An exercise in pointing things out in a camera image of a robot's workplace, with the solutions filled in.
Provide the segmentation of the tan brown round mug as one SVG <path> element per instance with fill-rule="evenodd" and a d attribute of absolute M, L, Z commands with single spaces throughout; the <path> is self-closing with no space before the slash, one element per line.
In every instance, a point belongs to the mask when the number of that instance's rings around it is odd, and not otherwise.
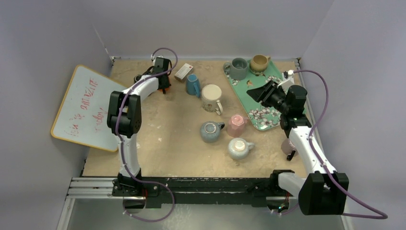
<path fill-rule="evenodd" d="M 270 56 L 255 55 L 249 62 L 249 69 L 255 75 L 262 74 L 268 68 L 270 60 Z"/>

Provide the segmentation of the grey mug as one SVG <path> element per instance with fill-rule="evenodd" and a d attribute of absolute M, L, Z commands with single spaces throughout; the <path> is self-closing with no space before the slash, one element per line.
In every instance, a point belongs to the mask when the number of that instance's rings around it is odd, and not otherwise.
<path fill-rule="evenodd" d="M 248 62 L 241 57 L 237 57 L 231 62 L 226 62 L 223 65 L 223 70 L 228 73 L 230 78 L 241 81 L 247 75 Z"/>

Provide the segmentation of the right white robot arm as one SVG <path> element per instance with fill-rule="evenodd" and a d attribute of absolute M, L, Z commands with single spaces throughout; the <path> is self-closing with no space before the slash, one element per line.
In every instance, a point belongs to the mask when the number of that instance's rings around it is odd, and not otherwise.
<path fill-rule="evenodd" d="M 273 81 L 247 90 L 247 94 L 264 107 L 273 107 L 281 114 L 280 126 L 301 157 L 307 178 L 300 178 L 290 170 L 276 170 L 269 189 L 275 195 L 284 191 L 298 199 L 304 215 L 341 215 L 344 212 L 349 179 L 339 173 L 324 156 L 311 133 L 312 125 L 304 114 L 307 90 L 292 85 L 285 92 Z"/>

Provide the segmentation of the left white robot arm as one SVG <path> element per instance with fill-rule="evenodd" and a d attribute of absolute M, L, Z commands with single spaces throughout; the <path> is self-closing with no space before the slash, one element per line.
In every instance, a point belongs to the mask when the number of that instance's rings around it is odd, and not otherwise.
<path fill-rule="evenodd" d="M 152 57 L 152 65 L 134 78 L 134 84 L 126 90 L 110 94 L 107 126 L 118 141 L 120 170 L 114 180 L 114 188 L 137 196 L 143 185 L 138 162 L 136 139 L 142 125 L 141 104 L 150 94 L 171 86 L 169 74 L 174 65 L 164 57 Z"/>

